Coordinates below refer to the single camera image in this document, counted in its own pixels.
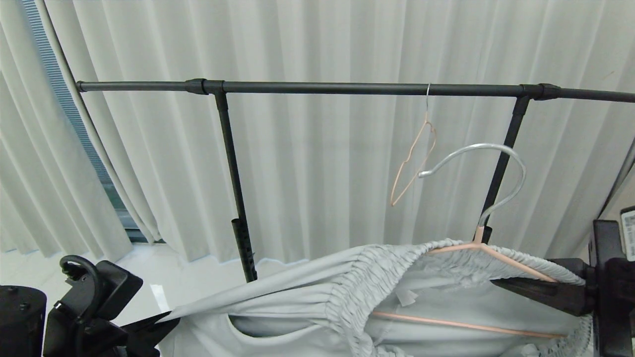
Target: floor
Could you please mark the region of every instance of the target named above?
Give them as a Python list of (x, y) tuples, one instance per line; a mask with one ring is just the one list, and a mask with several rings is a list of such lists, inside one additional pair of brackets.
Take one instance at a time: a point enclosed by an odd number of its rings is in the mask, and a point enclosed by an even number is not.
[[(61, 253), (45, 258), (39, 252), (22, 255), (17, 251), (0, 254), (0, 284), (37, 288), (47, 296), (47, 311), (70, 288), (59, 267)], [(90, 254), (84, 255), (93, 263)], [(196, 301), (245, 283), (239, 260), (219, 264), (212, 256), (187, 262), (165, 244), (135, 244), (131, 253), (116, 262), (144, 280), (144, 285), (113, 320), (117, 325), (138, 321), (174, 307)], [(266, 277), (288, 266), (263, 260), (258, 266), (258, 277)]]

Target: curtain fold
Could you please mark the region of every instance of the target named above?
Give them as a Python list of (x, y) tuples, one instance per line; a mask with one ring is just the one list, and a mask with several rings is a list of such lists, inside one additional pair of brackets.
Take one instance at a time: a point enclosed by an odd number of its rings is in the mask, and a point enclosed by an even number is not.
[(131, 243), (55, 97), (21, 6), (0, 3), (0, 248), (118, 260)]
[[(67, 78), (82, 81), (554, 83), (635, 91), (630, 2), (41, 1), (39, 8), (50, 16), (47, 31), (59, 40)], [(149, 239), (163, 238), (190, 260), (237, 257), (213, 98), (74, 98)], [(433, 165), (462, 146), (502, 142), (514, 99), (429, 103), (438, 133)], [(416, 181), (397, 206), (388, 203), (424, 104), (423, 97), (230, 94), (256, 259), (470, 240), (496, 152), (466, 154)], [(632, 104), (532, 102), (516, 144), (526, 184), (493, 214), (492, 242), (539, 257), (576, 255), (635, 137), (632, 111)], [(414, 174), (431, 143), (429, 136), (420, 141), (403, 177)], [(517, 174), (510, 165), (501, 196)]]

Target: garment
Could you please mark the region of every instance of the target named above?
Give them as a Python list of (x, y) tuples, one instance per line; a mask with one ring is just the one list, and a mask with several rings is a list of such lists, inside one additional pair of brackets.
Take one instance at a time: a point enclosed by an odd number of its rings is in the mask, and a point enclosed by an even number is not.
[[(587, 347), (590, 316), (567, 315), (489, 282), (528, 274), (475, 250), (424, 255), (461, 243), (359, 246), (307, 262), (176, 308), (164, 320), (181, 322), (159, 347), (167, 357), (564, 357)], [(584, 284), (546, 260), (491, 247), (560, 282)], [(387, 320), (373, 310), (566, 337)]]

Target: silver hanger hook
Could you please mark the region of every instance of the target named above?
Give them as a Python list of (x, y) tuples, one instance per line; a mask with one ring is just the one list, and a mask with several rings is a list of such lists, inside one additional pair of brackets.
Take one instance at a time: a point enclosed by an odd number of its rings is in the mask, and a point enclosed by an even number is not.
[(443, 165), (447, 164), (449, 160), (463, 154), (464, 152), (478, 150), (478, 149), (494, 149), (494, 150), (502, 151), (510, 155), (510, 157), (512, 157), (514, 160), (516, 160), (516, 162), (518, 163), (522, 171), (521, 177), (516, 183), (516, 187), (514, 188), (514, 190), (509, 195), (507, 195), (507, 197), (505, 197), (504, 199), (501, 199), (500, 202), (492, 205), (491, 207), (489, 207), (483, 212), (483, 214), (481, 215), (481, 218), (478, 221), (478, 226), (483, 227), (485, 225), (485, 220), (487, 219), (487, 217), (489, 217), (489, 215), (491, 215), (491, 213), (494, 212), (498, 207), (501, 207), (502, 205), (509, 202), (512, 198), (514, 198), (520, 191), (520, 188), (522, 188), (523, 184), (525, 183), (525, 177), (527, 176), (527, 167), (523, 163), (523, 160), (521, 160), (520, 156), (518, 156), (516, 151), (513, 151), (509, 146), (499, 145), (499, 144), (488, 144), (488, 143), (474, 144), (474, 145), (462, 147), (461, 149), (451, 153), (450, 155), (447, 155), (431, 170), (421, 171), (417, 176), (420, 179), (426, 176), (430, 176), (433, 173), (435, 173), (438, 169), (440, 169)]
[(430, 94), (430, 83), (428, 83), (428, 89), (425, 91), (425, 112), (428, 112), (428, 96)]

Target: clothes rack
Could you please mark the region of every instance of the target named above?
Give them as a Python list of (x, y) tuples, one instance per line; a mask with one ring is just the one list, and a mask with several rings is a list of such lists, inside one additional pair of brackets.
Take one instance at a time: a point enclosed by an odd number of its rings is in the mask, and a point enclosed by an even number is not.
[[(83, 82), (76, 87), (86, 91), (186, 91), (199, 95), (214, 95), (223, 131), (225, 151), (229, 163), (234, 199), (238, 218), (232, 220), (236, 243), (247, 282), (257, 279), (253, 261), (247, 215), (244, 208), (243, 191), (234, 139), (229, 119), (228, 93), (284, 93), (284, 94), (345, 94), (345, 95), (441, 95), (454, 97), (514, 97), (516, 103), (507, 129), (504, 145), (514, 147), (518, 132), (531, 100), (552, 100), (557, 98), (602, 100), (609, 102), (635, 103), (635, 93), (617, 91), (583, 90), (561, 88), (547, 83), (498, 85), (498, 84), (397, 84), (397, 83), (310, 83), (310, 82), (237, 82), (190, 79), (174, 81), (121, 81), (121, 82)], [(501, 152), (491, 179), (483, 211), (494, 204), (509, 155)], [(486, 227), (483, 243), (489, 242), (491, 228)]]

